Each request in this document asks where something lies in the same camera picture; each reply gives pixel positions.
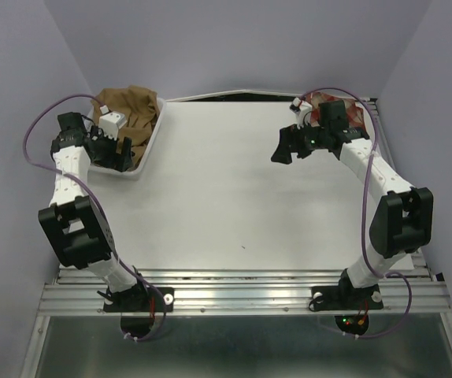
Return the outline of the red plaid skirt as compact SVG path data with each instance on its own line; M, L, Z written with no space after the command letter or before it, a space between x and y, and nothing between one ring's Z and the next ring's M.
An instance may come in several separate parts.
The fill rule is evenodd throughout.
M318 127L320 125L319 105L321 103L343 100L345 104L346 117L350 125L354 128L362 128L363 130L366 130L364 110L360 106L357 106L354 100L340 98L331 94L326 94L322 91L315 91L308 94L305 96L305 100L312 106L310 124L313 127Z

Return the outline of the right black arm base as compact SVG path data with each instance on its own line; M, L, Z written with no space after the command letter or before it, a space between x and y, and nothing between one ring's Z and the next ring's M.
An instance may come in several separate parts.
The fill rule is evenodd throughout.
M379 285L355 288L346 269L342 272L336 285L313 286L311 295L308 308L312 312L383 309Z

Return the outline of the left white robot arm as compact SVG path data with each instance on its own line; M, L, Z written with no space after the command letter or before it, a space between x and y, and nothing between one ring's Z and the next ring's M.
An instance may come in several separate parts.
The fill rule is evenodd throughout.
M132 141L118 138L125 116L106 110L90 127L81 113L63 113L57 121L60 132L51 145L57 171L54 193L48 207L39 211L39 223L63 266L86 269L102 279L108 286L105 300L122 299L130 309L143 309L150 292L121 261L106 216L87 190L91 165L117 172L133 166Z

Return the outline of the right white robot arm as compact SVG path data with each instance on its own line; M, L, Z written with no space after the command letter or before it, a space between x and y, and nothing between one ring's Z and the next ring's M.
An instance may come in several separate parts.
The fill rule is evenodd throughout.
M361 222L362 256L346 269L345 283L336 288L339 303L354 307L364 299L365 288L377 284L405 255L429 243L434 197L426 187L403 179L378 155L365 127L354 125L347 116L344 100L319 104L315 124L310 121L314 107L306 100L295 98L290 109L296 122L280 129L272 162L289 165L293 158L326 150L363 184L363 199L377 204L372 220Z

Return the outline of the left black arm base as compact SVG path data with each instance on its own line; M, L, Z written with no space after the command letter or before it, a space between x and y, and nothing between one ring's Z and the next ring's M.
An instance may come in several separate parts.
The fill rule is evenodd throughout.
M143 289L138 283L126 291L112 293L109 288L105 291L97 291L103 298L103 311L105 313L162 313L173 311L173 299L175 290L173 287L157 287L163 295L163 299L151 289Z

